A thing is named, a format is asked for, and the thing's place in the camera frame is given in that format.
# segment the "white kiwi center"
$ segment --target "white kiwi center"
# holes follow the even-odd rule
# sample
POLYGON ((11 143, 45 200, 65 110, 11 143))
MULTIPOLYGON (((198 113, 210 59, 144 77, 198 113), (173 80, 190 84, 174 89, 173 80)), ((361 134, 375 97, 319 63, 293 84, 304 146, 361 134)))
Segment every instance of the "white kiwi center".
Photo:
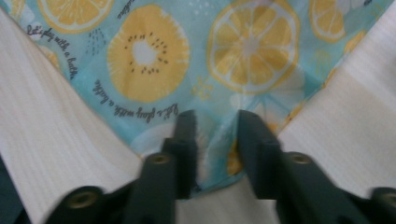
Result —
POLYGON ((139 64, 149 65, 155 62, 157 50, 153 49, 146 40, 136 41, 132 47, 134 60, 139 64))

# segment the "kiwi slice print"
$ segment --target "kiwi slice print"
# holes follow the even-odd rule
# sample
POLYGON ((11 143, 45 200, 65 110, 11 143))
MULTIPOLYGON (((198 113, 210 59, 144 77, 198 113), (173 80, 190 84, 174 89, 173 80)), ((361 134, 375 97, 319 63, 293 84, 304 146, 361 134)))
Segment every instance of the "kiwi slice print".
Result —
POLYGON ((153 4, 131 12, 107 50, 115 88, 143 103, 172 93, 186 74, 189 58, 190 47, 182 28, 153 4))

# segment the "white tabletop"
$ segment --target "white tabletop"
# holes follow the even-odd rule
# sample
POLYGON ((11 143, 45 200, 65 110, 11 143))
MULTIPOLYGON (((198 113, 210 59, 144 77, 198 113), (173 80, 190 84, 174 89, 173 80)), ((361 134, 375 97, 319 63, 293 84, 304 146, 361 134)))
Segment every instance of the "white tabletop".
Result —
MULTIPOLYGON (((367 196, 396 188, 396 3, 280 134, 341 188, 367 196)), ((0 152, 34 223, 67 191, 114 190, 140 160, 78 97, 36 45, 0 10, 0 152)), ((178 223, 277 223, 273 202, 246 179, 177 205, 178 223)))

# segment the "metal screw head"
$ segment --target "metal screw head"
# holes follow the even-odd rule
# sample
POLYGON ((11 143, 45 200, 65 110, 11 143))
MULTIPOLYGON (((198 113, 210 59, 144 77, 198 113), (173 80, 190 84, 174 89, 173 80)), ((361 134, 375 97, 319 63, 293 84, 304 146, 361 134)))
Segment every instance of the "metal screw head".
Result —
POLYGON ((382 195, 382 199, 388 203, 390 206, 396 208, 396 193, 386 193, 382 195))
POLYGON ((85 208, 93 205, 98 199, 98 195, 91 191, 85 191, 73 195, 69 200, 67 200, 67 206, 70 208, 85 208))
POLYGON ((169 157, 164 155, 158 155, 151 158, 151 162, 154 164, 165 164, 169 162, 169 157))
POLYGON ((308 164, 311 162, 311 159, 304 154, 291 154, 290 156, 295 163, 308 164))

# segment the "table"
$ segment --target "table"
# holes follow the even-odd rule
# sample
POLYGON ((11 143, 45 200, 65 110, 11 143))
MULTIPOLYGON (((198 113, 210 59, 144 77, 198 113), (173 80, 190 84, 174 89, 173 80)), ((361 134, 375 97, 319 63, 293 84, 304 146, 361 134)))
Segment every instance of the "table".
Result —
MULTIPOLYGON (((360 196, 396 188, 395 18, 396 3, 279 136, 360 196)), ((111 191, 137 176, 141 161, 3 10, 0 99, 0 152, 33 223, 71 189, 111 191)), ((177 210, 178 223, 277 223, 274 202, 256 201, 246 179, 177 210)))

